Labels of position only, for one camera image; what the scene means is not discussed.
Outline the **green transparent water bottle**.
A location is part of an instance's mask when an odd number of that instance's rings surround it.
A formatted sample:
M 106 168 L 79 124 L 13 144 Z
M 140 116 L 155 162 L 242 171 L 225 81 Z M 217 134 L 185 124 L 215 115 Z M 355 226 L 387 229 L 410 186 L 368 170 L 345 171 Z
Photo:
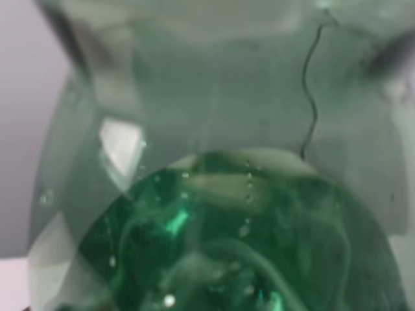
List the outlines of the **green transparent water bottle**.
M 413 1 L 39 1 L 71 62 L 33 310 L 413 310 Z

